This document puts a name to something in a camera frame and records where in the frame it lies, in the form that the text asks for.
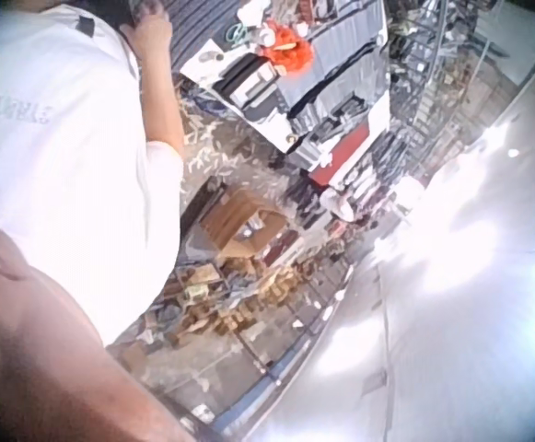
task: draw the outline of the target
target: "metal rack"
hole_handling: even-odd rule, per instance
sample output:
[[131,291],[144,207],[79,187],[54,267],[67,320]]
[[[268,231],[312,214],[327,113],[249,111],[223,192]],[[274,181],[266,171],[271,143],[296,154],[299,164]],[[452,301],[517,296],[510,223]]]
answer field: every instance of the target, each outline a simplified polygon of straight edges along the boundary
[[481,54],[474,30],[480,11],[498,2],[426,0],[421,7],[396,8],[390,17],[390,102],[393,121],[390,143],[408,143],[406,168],[425,173],[424,162],[446,130],[458,131],[457,109],[490,49],[484,41]]

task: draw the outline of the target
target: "red sign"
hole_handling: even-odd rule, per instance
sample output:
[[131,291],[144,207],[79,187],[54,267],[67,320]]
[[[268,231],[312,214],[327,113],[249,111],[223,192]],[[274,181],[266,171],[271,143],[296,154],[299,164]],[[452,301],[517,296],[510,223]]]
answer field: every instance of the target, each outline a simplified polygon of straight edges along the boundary
[[311,173],[310,177],[320,186],[328,186],[334,174],[341,168],[344,162],[349,159],[360,145],[369,137],[369,124],[364,122],[345,136],[332,149],[332,162],[326,167],[318,166]]

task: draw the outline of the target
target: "person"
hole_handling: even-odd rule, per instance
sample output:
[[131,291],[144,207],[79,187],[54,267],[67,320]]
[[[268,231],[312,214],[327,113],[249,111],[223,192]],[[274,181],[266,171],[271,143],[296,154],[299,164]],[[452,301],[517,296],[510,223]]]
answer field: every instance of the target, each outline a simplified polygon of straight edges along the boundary
[[193,442],[1,230],[0,440]]
[[356,220],[355,210],[349,203],[349,192],[338,193],[329,187],[320,195],[320,205],[332,212],[346,223],[353,223]]
[[0,10],[0,229],[107,345],[161,292],[179,248],[172,27],[159,3],[125,38],[83,9],[27,10]]

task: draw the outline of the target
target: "cardboard box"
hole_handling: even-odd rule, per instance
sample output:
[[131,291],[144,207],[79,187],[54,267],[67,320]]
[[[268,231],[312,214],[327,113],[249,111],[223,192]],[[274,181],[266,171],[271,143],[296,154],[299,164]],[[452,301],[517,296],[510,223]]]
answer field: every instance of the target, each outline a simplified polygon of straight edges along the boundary
[[[250,238],[237,238],[239,231],[258,216],[263,228]],[[250,258],[263,250],[287,227],[287,218],[264,198],[246,189],[231,188],[202,219],[201,226],[220,250],[222,258]]]

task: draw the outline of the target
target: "floor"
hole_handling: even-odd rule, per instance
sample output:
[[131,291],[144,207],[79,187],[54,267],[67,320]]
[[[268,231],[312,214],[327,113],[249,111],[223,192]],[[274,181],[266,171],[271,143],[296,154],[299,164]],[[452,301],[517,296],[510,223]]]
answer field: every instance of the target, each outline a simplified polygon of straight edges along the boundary
[[249,440],[535,440],[535,80],[502,121],[367,256]]

